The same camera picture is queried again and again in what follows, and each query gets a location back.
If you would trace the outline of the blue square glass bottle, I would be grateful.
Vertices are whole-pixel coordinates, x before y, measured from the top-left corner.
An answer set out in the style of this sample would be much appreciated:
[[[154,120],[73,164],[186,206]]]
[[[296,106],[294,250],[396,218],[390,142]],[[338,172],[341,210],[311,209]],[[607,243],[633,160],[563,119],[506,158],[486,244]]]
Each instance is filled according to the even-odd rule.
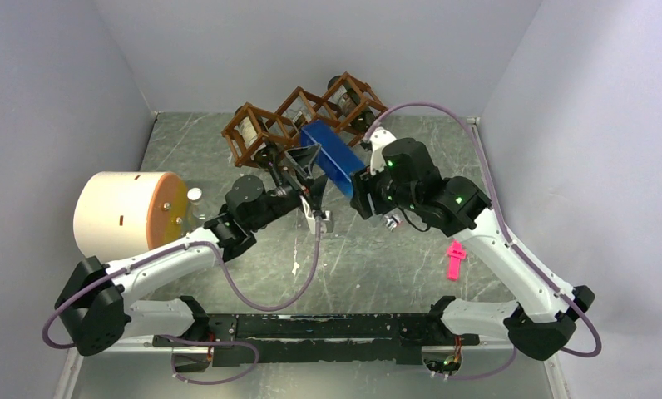
[[[365,164],[323,121],[311,122],[301,129],[302,146],[321,145],[316,164],[348,199],[353,197],[351,175]]]

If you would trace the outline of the olive green wine bottle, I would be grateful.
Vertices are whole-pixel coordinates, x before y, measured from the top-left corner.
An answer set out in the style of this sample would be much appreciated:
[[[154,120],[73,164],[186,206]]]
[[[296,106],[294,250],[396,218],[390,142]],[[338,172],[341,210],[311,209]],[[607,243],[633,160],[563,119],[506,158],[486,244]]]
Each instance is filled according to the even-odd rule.
[[[363,99],[368,94],[367,85],[358,79],[341,75],[332,77],[327,83],[327,89],[335,85],[337,81],[342,83],[330,95],[329,102],[335,104],[341,112],[339,120],[344,122],[349,119],[353,112],[361,105]],[[344,130],[353,134],[364,134],[374,123],[375,114],[368,107],[364,106],[361,111],[344,127]]]

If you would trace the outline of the clear square liquor bottle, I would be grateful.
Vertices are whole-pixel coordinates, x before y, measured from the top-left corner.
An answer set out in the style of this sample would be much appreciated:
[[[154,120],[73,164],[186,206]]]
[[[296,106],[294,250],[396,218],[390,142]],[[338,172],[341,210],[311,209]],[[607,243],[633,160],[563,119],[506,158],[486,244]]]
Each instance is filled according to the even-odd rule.
[[[293,122],[294,127],[300,130],[303,126],[309,123],[309,114],[306,111],[289,111],[289,119]]]

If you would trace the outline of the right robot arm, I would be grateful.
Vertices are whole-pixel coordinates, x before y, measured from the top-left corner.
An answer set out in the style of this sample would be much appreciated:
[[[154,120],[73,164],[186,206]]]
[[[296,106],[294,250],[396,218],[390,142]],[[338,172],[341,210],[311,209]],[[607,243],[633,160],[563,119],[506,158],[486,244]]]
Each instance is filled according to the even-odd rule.
[[[422,142],[386,131],[369,142],[369,166],[351,175],[352,208],[363,219],[395,209],[414,213],[477,256],[514,297],[504,303],[447,300],[428,320],[428,336],[438,344],[466,334],[502,338],[539,361],[564,350],[594,293],[531,260],[517,239],[507,238],[487,195],[468,178],[441,177]]]

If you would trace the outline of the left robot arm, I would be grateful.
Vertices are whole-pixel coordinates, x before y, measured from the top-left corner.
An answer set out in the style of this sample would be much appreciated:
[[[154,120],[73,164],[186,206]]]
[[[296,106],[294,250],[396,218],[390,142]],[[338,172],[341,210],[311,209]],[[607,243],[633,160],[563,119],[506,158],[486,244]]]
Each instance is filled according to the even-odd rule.
[[[254,233],[294,209],[310,215],[320,236],[329,221],[320,209],[327,179],[312,176],[320,150],[319,144],[287,150],[291,172],[279,168],[277,151],[262,150],[255,159],[274,178],[273,189],[245,175],[233,183],[219,214],[182,238],[105,264],[95,256],[83,259],[57,297],[42,340],[53,348],[74,347],[85,357],[122,338],[147,335],[190,346],[214,343],[208,313],[193,298],[159,302],[144,296],[203,268],[225,268],[255,244]]]

